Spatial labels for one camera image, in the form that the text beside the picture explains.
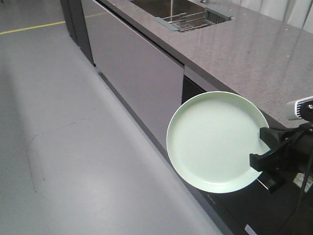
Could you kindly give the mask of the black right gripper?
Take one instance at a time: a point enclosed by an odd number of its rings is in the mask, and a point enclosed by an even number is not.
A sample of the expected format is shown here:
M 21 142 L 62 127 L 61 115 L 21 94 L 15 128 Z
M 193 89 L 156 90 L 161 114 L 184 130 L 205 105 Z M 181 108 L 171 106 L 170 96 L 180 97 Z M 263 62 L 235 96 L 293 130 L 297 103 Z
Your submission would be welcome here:
M 262 155 L 250 154 L 249 164 L 258 172 L 305 172 L 313 148 L 313 124 L 297 128 L 260 128 L 260 139 L 270 148 Z

